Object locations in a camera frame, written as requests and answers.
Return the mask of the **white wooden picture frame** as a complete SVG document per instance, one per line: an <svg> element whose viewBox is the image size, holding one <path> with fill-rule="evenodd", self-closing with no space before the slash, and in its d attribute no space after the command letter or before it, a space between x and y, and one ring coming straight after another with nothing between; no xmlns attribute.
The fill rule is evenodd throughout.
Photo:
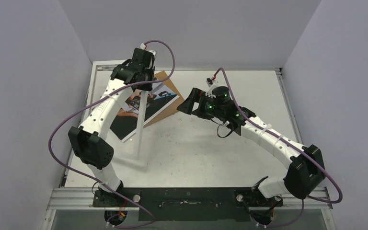
<svg viewBox="0 0 368 230"><path fill-rule="evenodd" d="M161 97L158 97L158 92L161 92L163 88L163 83L158 83L152 91L142 91L140 97L140 104L139 104L139 114L137 120L137 127L136 127L136 139L134 145L134 159L139 160L140 153L141 153L141 144L143 139L143 129L144 125L149 123L153 118L155 118L158 114L161 113L162 104L161 104ZM150 99L150 111L151 116L146 119L146 111L147 111L147 102Z"/></svg>

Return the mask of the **printed colour photo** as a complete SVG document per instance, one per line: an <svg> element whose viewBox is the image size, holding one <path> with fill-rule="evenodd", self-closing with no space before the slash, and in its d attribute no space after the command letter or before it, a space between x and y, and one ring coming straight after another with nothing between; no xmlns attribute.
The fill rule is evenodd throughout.
<svg viewBox="0 0 368 230"><path fill-rule="evenodd" d="M178 94L164 83L153 84L152 91L148 93L144 124L150 122L177 99L179 99ZM122 104L111 124L110 130L122 142L125 142L136 132L140 100L141 90L135 90Z"/></svg>

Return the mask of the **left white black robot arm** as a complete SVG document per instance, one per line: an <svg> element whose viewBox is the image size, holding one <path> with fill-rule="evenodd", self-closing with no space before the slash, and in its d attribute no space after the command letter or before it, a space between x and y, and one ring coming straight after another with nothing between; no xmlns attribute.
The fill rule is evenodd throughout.
<svg viewBox="0 0 368 230"><path fill-rule="evenodd" d="M156 52L135 48L131 59L117 65L102 94L101 103L93 108L79 127L71 127L68 136L74 154L85 163L99 180L98 197L111 206L124 202L123 182L117 177L111 161L114 149L106 142L108 131L123 103L131 96L136 82L145 82L151 90Z"/></svg>

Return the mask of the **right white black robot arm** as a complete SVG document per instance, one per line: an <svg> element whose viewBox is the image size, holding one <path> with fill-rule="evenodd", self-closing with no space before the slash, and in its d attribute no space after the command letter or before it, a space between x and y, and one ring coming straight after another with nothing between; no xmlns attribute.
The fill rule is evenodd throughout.
<svg viewBox="0 0 368 230"><path fill-rule="evenodd" d="M325 179L318 147L304 146L280 134L254 112L237 105L226 86L212 86L207 92L193 88L177 110L205 120L220 120L230 134L255 142L283 164L287 170L284 176L265 176L251 187L252 201L259 206L275 207L282 195L305 200Z"/></svg>

